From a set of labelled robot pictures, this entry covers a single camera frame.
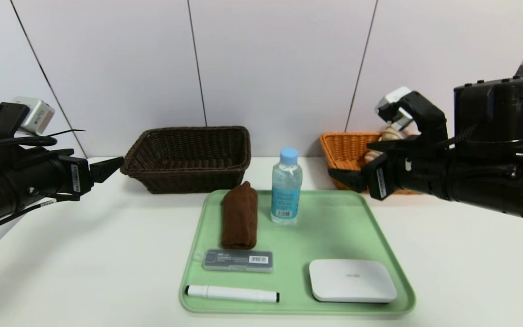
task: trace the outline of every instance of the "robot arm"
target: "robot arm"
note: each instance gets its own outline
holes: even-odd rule
[[[417,92],[387,95],[376,113],[418,136],[369,143],[384,152],[361,171],[329,169],[355,191],[385,199],[399,189],[523,217],[523,78],[478,81],[454,89],[456,136],[443,112]]]
[[[79,201],[94,183],[104,182],[123,164],[118,157],[89,166],[87,160],[71,157],[73,149],[45,149],[57,143],[41,136],[53,115],[39,99],[0,104],[0,225],[55,202]],[[31,136],[15,138],[18,130]],[[44,198],[50,200],[34,205]]]

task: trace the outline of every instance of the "orange wicker basket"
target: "orange wicker basket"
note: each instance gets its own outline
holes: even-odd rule
[[[360,170],[366,164],[365,155],[369,151],[367,143],[378,141],[381,133],[324,133],[320,145],[328,160],[328,168]],[[332,179],[339,190],[348,188]],[[415,191],[399,190],[395,194],[419,194]]]

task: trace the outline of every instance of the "bottle label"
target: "bottle label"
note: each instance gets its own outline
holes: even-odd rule
[[[294,219],[297,216],[297,205],[300,190],[282,190],[271,188],[271,213],[274,217]]]

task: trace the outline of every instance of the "wicker basket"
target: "wicker basket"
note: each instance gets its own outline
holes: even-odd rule
[[[163,128],[141,134],[120,171],[153,194],[208,193],[241,184],[250,161],[244,127]]]
[[[324,133],[320,136],[322,150],[328,160],[328,168],[360,170],[366,164],[367,143],[376,142],[380,133]],[[348,188],[332,178],[339,190]],[[395,194],[419,194],[415,191],[399,190]]]

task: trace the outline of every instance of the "green tray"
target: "green tray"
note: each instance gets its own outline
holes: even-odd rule
[[[302,191],[296,226],[270,220],[270,191],[258,191],[257,245],[272,251],[274,272],[207,271],[203,256],[220,248],[222,200],[226,190],[205,200],[179,296],[187,310],[224,314],[399,315],[415,307],[415,293],[361,195],[352,191]],[[397,288],[389,304],[318,302],[309,265],[314,259],[365,259],[383,263]],[[187,285],[255,288],[280,292],[279,303],[239,302],[185,295]]]

